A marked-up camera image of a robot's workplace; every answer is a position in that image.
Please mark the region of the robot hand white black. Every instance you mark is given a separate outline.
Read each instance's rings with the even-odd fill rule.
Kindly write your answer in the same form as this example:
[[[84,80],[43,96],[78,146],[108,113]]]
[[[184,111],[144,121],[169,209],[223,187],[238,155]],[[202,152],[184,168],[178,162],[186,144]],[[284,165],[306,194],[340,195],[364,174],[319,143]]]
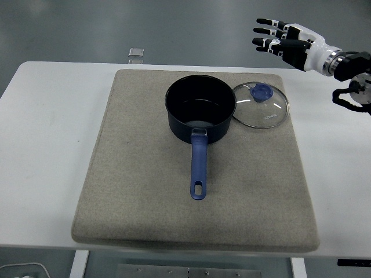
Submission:
[[[281,57],[282,61],[298,70],[314,70],[332,76],[332,62],[344,55],[341,49],[328,45],[322,35],[300,24],[271,19],[257,19],[256,22],[265,27],[253,31],[267,36],[252,40],[256,50]]]

